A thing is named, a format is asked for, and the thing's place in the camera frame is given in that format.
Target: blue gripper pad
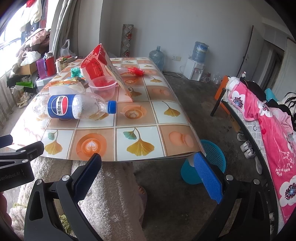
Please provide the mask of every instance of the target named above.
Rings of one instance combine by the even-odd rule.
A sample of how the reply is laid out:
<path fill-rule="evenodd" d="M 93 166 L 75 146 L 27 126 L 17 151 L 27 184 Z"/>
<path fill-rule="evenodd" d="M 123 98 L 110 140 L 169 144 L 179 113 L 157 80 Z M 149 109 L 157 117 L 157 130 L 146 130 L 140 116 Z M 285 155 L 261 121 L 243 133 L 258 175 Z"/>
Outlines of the blue gripper pad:
<path fill-rule="evenodd" d="M 90 160 L 85 164 L 85 166 L 80 166 L 75 170 L 75 172 L 77 172 L 77 174 L 80 174 L 80 175 L 75 181 L 75 184 L 73 186 L 74 202 L 83 200 L 86 197 L 94 179 L 96 178 L 99 170 L 101 169 L 101 166 L 102 166 L 102 159 L 100 155 L 94 154 L 90 158 Z"/>
<path fill-rule="evenodd" d="M 198 152 L 194 155 L 194 167 L 211 199 L 219 204 L 222 200 L 222 184 L 209 166 L 206 157 Z"/>

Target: blue basket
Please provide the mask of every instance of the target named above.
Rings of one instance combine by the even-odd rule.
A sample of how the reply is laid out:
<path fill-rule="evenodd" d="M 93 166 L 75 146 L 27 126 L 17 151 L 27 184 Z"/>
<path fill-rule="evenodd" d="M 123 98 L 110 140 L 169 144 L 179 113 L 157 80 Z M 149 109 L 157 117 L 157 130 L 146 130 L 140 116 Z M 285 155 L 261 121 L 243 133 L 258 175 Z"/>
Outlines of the blue basket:
<path fill-rule="evenodd" d="M 209 163 L 214 164 L 219 167 L 219 169 L 224 173 L 226 168 L 226 160 L 221 149 L 213 142 L 207 140 L 200 140 L 203 148 L 207 154 L 206 158 Z M 188 159 L 184 162 L 181 168 L 181 176 L 185 182 L 188 184 L 199 184 L 202 183 L 199 175 L 197 174 L 194 167 L 190 166 Z"/>

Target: snack bag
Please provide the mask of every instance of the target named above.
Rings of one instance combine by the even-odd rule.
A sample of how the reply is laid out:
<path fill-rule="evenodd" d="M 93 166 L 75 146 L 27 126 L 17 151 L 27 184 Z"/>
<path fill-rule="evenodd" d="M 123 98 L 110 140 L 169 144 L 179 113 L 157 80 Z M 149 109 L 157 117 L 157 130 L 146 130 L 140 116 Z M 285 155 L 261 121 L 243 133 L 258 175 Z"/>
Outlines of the snack bag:
<path fill-rule="evenodd" d="M 91 51 L 91 53 L 83 60 L 80 71 L 88 82 L 104 75 L 113 76 L 120 87 L 123 88 L 126 94 L 131 98 L 131 100 L 133 100 L 127 85 L 119 75 L 117 69 L 111 63 L 111 60 L 102 44 L 96 46 L 95 49 Z"/>

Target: table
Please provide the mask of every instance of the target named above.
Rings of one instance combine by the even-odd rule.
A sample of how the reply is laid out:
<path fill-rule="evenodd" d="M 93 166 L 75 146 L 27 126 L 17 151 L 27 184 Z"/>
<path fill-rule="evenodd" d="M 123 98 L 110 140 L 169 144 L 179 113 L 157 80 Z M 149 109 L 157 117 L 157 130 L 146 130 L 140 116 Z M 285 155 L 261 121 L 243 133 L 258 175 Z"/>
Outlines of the table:
<path fill-rule="evenodd" d="M 42 156 L 69 160 L 88 160 L 96 152 L 102 161 L 134 161 L 182 158 L 203 151 L 190 120 L 163 74 L 149 58 L 112 58 L 118 67 L 137 67 L 143 77 L 124 75 L 134 102 L 119 86 L 112 100 L 117 113 L 98 120 L 40 120 L 33 112 L 33 102 L 13 128 L 12 149 L 36 141 L 44 143 Z M 80 67 L 82 59 L 69 64 L 37 94 L 49 94 L 52 81 L 71 77 L 71 68 Z"/>

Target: white plastic bag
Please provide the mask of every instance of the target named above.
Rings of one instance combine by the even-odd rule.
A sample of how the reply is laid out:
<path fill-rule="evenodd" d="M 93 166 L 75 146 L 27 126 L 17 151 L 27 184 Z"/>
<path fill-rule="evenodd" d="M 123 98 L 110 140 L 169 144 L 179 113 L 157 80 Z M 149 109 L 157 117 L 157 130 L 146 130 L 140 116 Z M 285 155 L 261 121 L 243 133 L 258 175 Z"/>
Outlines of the white plastic bag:
<path fill-rule="evenodd" d="M 31 64 L 41 58 L 41 54 L 37 51 L 25 51 L 22 55 L 25 59 L 21 62 L 21 66 Z"/>
<path fill-rule="evenodd" d="M 67 39 L 65 44 L 62 46 L 61 48 L 61 57 L 65 57 L 65 56 L 75 56 L 74 53 L 72 53 L 70 50 L 69 50 L 69 47 L 70 47 L 70 40 Z"/>

